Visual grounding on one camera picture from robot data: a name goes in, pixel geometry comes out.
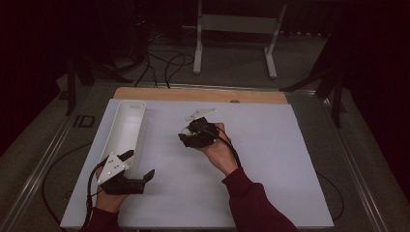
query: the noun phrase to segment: hand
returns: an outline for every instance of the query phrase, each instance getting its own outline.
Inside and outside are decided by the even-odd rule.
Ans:
[[[100,174],[102,173],[103,168],[100,167],[97,169],[96,176],[97,179],[100,177]],[[99,208],[100,210],[104,210],[110,213],[118,213],[120,211],[121,205],[127,198],[127,194],[124,195],[110,195],[107,194],[103,189],[99,186],[97,189],[97,202],[96,202],[96,208]]]
[[[215,123],[215,126],[220,130],[225,131],[223,123]],[[230,143],[230,139],[220,130],[219,136]],[[203,152],[208,157],[211,164],[223,172],[225,176],[231,174],[238,168],[230,148],[220,139],[217,139],[215,143],[210,146],[198,148],[197,150]]]

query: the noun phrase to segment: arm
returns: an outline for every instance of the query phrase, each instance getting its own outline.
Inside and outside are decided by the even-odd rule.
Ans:
[[[100,176],[103,168],[97,170],[97,178]],[[123,231],[118,225],[118,214],[120,207],[126,200],[127,195],[109,195],[101,187],[97,189],[96,207],[86,228],[80,232],[121,232]]]
[[[224,131],[223,124],[216,126]],[[219,136],[230,141],[224,132]],[[293,223],[269,202],[263,186],[252,182],[244,169],[238,168],[230,149],[223,142],[217,139],[213,145],[198,150],[226,176],[222,182],[229,192],[229,207],[238,231],[297,231]]]

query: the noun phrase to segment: sleeve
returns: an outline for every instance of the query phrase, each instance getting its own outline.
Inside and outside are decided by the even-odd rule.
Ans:
[[[295,232],[295,225],[269,202],[260,183],[252,182],[242,167],[222,182],[229,192],[229,207],[239,232]]]
[[[93,214],[87,228],[79,232],[122,232],[118,225],[118,214],[93,208]]]

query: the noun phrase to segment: person's left hand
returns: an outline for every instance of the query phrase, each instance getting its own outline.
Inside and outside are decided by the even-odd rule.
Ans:
[[[100,177],[100,174],[102,173],[103,168],[100,167],[97,169],[96,176],[97,179]],[[121,205],[127,198],[127,194],[124,195],[110,195],[107,194],[103,189],[99,186],[97,188],[97,202],[96,202],[96,208],[99,208],[100,210],[104,210],[110,213],[118,213],[120,211]]]

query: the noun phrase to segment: white table surface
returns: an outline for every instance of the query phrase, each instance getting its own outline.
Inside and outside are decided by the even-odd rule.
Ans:
[[[62,227],[85,219],[87,180],[100,161],[120,100],[110,100],[84,163]],[[200,152],[186,148],[178,133],[198,108],[216,108],[209,122],[224,122],[242,166],[262,183],[269,200],[297,227],[333,226],[322,189],[290,104],[145,101],[147,130],[141,160],[127,171],[142,178],[156,169],[142,195],[131,195],[119,224],[131,228],[233,228],[224,178]]]

